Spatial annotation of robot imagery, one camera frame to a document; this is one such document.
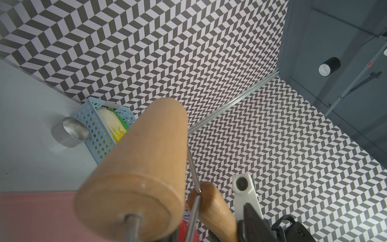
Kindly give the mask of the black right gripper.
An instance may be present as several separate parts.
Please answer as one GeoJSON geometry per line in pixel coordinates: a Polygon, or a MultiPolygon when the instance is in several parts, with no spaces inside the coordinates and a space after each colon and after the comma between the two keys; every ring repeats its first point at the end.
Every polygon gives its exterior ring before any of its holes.
{"type": "Polygon", "coordinates": [[[242,242],[314,242],[306,227],[291,215],[284,215],[273,225],[262,219],[249,203],[243,207],[243,219],[237,223],[242,242]]]}

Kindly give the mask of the wooden rolling pin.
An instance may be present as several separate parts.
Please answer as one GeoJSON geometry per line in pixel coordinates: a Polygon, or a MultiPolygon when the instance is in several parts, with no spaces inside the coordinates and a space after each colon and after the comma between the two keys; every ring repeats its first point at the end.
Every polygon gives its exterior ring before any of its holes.
{"type": "Polygon", "coordinates": [[[187,139],[182,104],[152,102],[78,190],[78,220],[107,240],[156,242],[177,232],[199,201],[198,220],[220,241],[238,241],[237,220],[214,184],[186,195],[187,139]]]}

